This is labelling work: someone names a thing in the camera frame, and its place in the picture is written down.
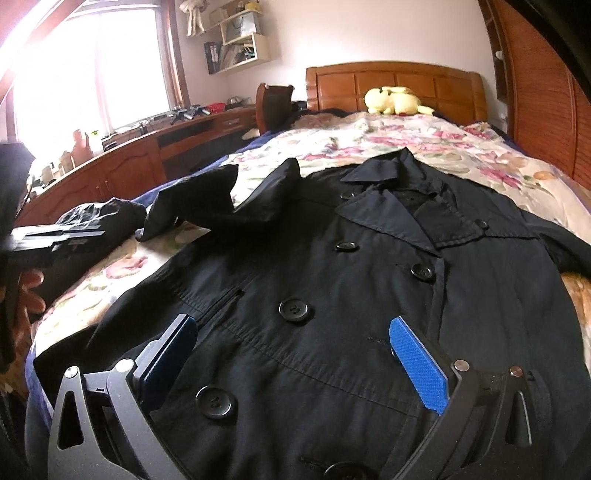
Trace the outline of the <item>left hand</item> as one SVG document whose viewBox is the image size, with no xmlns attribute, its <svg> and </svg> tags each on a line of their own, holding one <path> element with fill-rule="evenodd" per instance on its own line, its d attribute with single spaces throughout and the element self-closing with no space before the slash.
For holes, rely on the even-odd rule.
<svg viewBox="0 0 591 480">
<path fill-rule="evenodd" d="M 33 292 L 44 281 L 41 271 L 32 269 L 20 275 L 18 298 L 16 302 L 16 320 L 12 328 L 15 348 L 20 348 L 31 339 L 30 314 L 42 314 L 46 309 L 45 301 Z"/>
</svg>

